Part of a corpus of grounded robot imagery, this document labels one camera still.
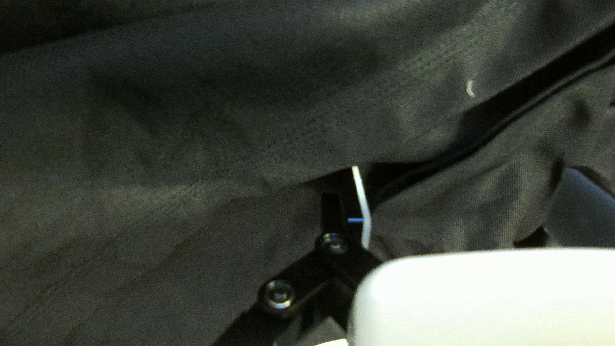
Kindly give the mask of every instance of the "screw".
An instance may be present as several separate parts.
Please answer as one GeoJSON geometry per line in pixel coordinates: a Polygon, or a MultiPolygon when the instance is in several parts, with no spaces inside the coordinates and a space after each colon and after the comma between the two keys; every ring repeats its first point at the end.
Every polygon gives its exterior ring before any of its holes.
{"type": "Polygon", "coordinates": [[[274,280],[265,287],[265,299],[270,307],[281,310],[289,307],[295,299],[295,289],[285,280],[274,280]]]}
{"type": "Polygon", "coordinates": [[[341,255],[348,250],[344,238],[336,233],[327,233],[322,237],[322,248],[332,254],[341,255]]]}

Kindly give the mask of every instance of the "dark gray fabric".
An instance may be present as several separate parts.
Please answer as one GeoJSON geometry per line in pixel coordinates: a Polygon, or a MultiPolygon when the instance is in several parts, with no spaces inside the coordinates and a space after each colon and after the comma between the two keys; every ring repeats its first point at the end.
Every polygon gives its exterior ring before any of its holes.
{"type": "MultiPolygon", "coordinates": [[[[501,116],[472,109],[615,20],[584,0],[83,6],[111,19],[0,55],[0,345],[210,344],[310,250],[318,178],[457,150],[501,116]]],[[[610,58],[379,205],[374,251],[512,247],[564,167],[615,182],[610,58]]]]}

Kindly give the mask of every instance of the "white plastic part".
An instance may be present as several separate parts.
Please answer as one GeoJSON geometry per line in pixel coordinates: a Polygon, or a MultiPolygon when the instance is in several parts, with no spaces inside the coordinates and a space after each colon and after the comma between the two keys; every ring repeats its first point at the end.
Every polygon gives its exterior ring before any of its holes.
{"type": "Polygon", "coordinates": [[[367,249],[370,245],[371,236],[371,215],[370,208],[367,204],[367,197],[365,196],[365,189],[363,188],[363,180],[361,179],[361,173],[358,166],[352,167],[352,176],[354,177],[354,184],[357,187],[357,194],[359,196],[359,204],[361,205],[361,214],[363,216],[363,230],[361,232],[361,245],[367,249]]]}
{"type": "Polygon", "coordinates": [[[388,262],[361,283],[350,346],[613,346],[615,250],[528,249],[388,262]]]}
{"type": "Polygon", "coordinates": [[[316,346],[348,346],[348,342],[346,341],[346,339],[338,339],[316,346]]]}

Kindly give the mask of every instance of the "black mount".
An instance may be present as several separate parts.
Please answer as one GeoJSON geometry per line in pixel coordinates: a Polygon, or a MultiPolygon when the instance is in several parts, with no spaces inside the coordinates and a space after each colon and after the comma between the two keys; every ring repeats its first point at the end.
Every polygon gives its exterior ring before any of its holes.
{"type": "Polygon", "coordinates": [[[258,301],[213,346],[294,346],[331,316],[347,328],[361,280],[381,262],[361,245],[363,218],[352,169],[331,176],[322,194],[314,250],[264,283],[258,301]]]}

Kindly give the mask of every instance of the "gray fabric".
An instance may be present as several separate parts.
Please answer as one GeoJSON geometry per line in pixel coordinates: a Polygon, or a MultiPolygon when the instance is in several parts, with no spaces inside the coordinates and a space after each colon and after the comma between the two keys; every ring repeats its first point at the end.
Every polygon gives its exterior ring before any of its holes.
{"type": "MultiPolygon", "coordinates": [[[[0,345],[210,344],[310,250],[313,180],[454,150],[469,110],[615,19],[582,0],[182,11],[0,55],[0,345]]],[[[378,206],[374,251],[512,247],[563,167],[615,182],[609,58],[378,206]]]]}

